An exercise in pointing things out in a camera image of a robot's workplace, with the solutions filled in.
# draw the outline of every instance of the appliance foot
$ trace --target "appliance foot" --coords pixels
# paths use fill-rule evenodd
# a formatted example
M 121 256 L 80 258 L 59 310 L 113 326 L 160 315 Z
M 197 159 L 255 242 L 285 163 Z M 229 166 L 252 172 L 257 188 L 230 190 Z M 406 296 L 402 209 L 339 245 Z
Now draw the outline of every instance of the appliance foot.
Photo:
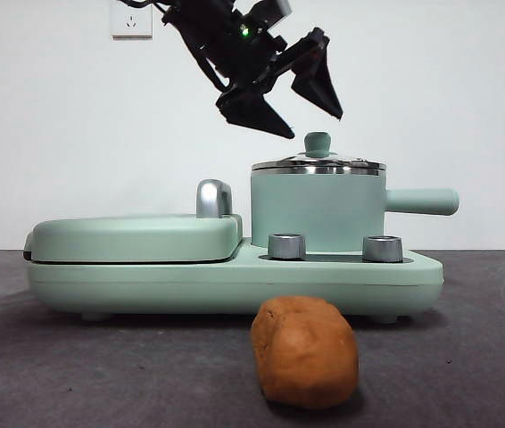
M 96 312 L 83 312 L 82 313 L 82 321 L 105 321 L 106 319 L 110 319 L 112 314 L 99 314 Z
M 395 324 L 397 322 L 396 315 L 371 315 L 369 319 L 378 324 Z

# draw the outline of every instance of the wall outlet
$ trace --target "wall outlet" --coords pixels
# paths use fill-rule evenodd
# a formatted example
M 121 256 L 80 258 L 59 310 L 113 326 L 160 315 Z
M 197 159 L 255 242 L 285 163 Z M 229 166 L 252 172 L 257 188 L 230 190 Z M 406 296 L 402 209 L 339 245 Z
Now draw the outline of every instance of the wall outlet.
M 141 9 L 129 7 L 119 0 L 110 0 L 112 36 L 114 38 L 151 38 L 153 36 L 153 6 Z

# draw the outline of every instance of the dough ball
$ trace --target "dough ball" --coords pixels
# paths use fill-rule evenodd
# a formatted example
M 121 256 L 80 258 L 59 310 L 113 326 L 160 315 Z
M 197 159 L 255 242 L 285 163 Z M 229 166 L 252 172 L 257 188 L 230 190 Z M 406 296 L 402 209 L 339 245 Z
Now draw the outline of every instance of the dough ball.
M 346 401 L 358 383 L 352 328 L 323 299 L 265 301 L 252 322 L 252 347 L 266 399 L 308 409 Z

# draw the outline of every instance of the gray table surface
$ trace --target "gray table surface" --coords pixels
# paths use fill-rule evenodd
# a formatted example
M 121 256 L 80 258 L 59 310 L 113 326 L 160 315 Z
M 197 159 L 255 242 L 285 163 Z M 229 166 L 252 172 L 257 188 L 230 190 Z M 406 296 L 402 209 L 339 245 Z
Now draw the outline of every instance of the gray table surface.
M 29 293 L 19 251 L 0 251 L 0 427 L 505 427 L 505 251 L 422 251 L 444 264 L 435 307 L 375 325 L 350 400 L 270 404 L 253 317 L 117 316 L 88 324 Z

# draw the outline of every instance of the cable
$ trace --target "cable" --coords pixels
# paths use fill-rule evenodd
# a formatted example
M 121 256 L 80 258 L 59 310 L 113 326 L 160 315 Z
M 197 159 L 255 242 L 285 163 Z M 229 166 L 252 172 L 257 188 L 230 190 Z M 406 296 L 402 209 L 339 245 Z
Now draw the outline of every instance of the cable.
M 135 9 L 141 9 L 142 7 L 146 7 L 149 4 L 153 4 L 157 7 L 161 13 L 165 13 L 165 9 L 159 6 L 159 3 L 170 5 L 169 1 L 156 2 L 155 0 L 145 0 L 144 2 L 136 2 L 134 0 L 120 0 L 122 3 L 126 4 L 129 7 L 133 7 Z

